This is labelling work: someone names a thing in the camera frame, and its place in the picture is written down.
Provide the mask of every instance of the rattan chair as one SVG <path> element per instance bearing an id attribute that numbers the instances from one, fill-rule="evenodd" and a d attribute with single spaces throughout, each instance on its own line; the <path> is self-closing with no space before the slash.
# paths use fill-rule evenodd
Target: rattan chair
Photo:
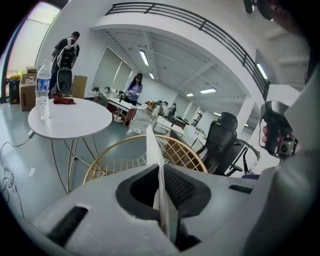
<path id="1" fill-rule="evenodd" d="M 145 166 L 147 164 L 147 153 L 134 160 L 111 159 L 105 157 L 105 154 L 116 146 L 126 143 L 127 141 L 146 138 L 146 135 L 138 135 L 126 138 L 114 145 L 108 147 L 100 154 L 89 167 L 83 184 L 103 176 L 123 172 L 132 168 Z M 164 135 L 155 135 L 160 147 L 165 164 L 182 166 L 198 172 L 207 173 L 207 169 L 199 156 L 187 145 L 181 141 Z"/>

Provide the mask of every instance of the office chair armrest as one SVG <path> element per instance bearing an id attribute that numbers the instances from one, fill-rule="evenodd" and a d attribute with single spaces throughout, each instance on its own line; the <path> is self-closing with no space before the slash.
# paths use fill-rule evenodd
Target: office chair armrest
<path id="1" fill-rule="evenodd" d="M 244 170 L 242 170 L 242 168 L 241 167 L 239 167 L 239 166 L 237 166 L 237 165 L 235 165 L 235 164 L 231 164 L 231 168 L 232 168 L 232 170 L 231 171 L 229 171 L 225 176 L 231 176 L 232 174 L 234 174 L 236 171 L 239 171 L 239 172 L 243 172 Z"/>

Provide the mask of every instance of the hand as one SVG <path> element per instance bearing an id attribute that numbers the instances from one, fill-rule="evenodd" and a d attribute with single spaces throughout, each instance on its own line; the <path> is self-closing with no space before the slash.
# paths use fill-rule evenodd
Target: hand
<path id="1" fill-rule="evenodd" d="M 267 139 L 268 139 L 268 127 L 267 126 L 263 127 L 263 133 L 264 133 L 264 136 L 262 137 L 262 142 L 266 143 Z M 291 134 L 291 136 L 293 138 L 296 138 L 296 136 L 293 133 Z M 295 153 L 298 153 L 300 151 L 300 149 L 301 149 L 301 147 L 300 147 L 300 144 L 298 143 L 295 147 Z"/>

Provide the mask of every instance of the speaker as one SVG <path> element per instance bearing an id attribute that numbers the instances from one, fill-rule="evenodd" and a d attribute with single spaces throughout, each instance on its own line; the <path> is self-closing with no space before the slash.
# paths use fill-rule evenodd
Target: speaker
<path id="1" fill-rule="evenodd" d="M 56 78 L 56 85 L 62 95 L 70 93 L 72 88 L 72 71 L 71 69 L 60 69 Z"/>

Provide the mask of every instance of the red cloth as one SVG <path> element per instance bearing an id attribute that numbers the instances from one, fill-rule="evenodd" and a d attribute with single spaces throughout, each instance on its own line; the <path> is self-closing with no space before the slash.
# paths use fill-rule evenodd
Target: red cloth
<path id="1" fill-rule="evenodd" d="M 63 97 L 62 94 L 60 93 L 52 94 L 52 98 L 53 98 L 53 104 L 66 104 L 66 105 L 76 104 L 73 98 Z"/>

